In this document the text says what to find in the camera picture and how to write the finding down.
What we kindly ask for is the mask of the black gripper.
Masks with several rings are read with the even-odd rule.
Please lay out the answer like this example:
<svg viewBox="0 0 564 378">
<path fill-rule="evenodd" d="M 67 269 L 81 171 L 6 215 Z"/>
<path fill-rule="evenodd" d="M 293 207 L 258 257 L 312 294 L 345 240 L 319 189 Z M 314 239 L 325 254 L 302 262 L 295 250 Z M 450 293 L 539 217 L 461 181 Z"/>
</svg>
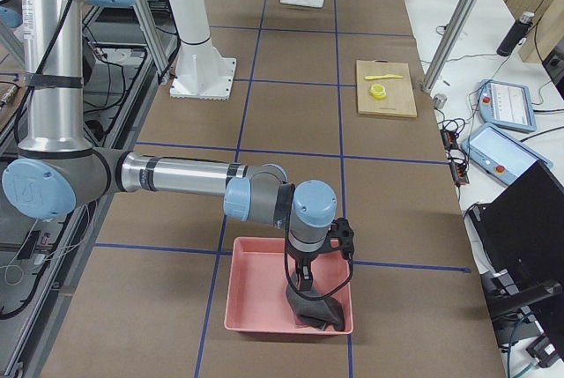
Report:
<svg viewBox="0 0 564 378">
<path fill-rule="evenodd" d="M 311 273 L 312 262 L 322 254 L 321 251 L 303 252 L 294 247 L 289 247 L 286 253 L 294 260 L 297 288 L 299 291 L 310 291 L 313 286 Z"/>
</svg>

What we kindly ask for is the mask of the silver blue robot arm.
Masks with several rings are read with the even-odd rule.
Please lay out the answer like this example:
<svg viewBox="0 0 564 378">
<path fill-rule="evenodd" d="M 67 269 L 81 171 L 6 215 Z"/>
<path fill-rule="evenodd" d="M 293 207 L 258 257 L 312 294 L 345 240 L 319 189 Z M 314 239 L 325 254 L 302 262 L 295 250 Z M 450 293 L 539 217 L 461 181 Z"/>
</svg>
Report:
<svg viewBox="0 0 564 378">
<path fill-rule="evenodd" d="M 292 184 L 281 167 L 149 157 L 97 148 L 83 132 L 85 4 L 132 6 L 137 0 L 21 0 L 27 133 L 3 172 L 8 201 L 33 219 L 70 213 L 117 192 L 171 191 L 221 196 L 228 217 L 282 228 L 295 262 L 289 286 L 311 299 L 312 262 L 330 250 L 337 200 L 321 181 Z"/>
</svg>

